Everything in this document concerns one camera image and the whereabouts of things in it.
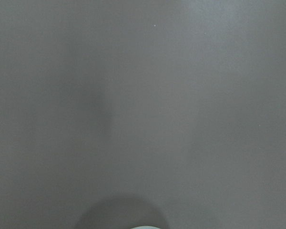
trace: gray background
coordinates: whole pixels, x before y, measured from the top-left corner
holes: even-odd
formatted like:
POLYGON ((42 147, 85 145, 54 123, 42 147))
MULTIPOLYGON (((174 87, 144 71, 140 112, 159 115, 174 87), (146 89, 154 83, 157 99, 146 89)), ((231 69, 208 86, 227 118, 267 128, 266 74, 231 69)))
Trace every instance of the gray background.
POLYGON ((286 229, 286 0, 0 0, 0 229, 123 204, 286 229))

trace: gray surface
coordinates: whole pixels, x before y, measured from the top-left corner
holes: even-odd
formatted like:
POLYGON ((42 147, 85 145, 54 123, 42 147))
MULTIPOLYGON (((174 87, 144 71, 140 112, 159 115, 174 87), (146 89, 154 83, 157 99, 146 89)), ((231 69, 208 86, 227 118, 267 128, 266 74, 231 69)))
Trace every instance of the gray surface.
POLYGON ((0 229, 114 224, 116 195, 286 229, 286 0, 0 0, 0 229))

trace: matte gray surface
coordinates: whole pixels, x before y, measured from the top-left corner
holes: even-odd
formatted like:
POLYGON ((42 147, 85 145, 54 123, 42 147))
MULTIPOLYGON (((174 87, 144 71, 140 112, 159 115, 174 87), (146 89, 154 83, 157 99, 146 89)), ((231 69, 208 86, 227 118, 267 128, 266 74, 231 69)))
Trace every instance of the matte gray surface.
POLYGON ((286 229, 286 0, 0 0, 0 229, 117 195, 116 229, 286 229))

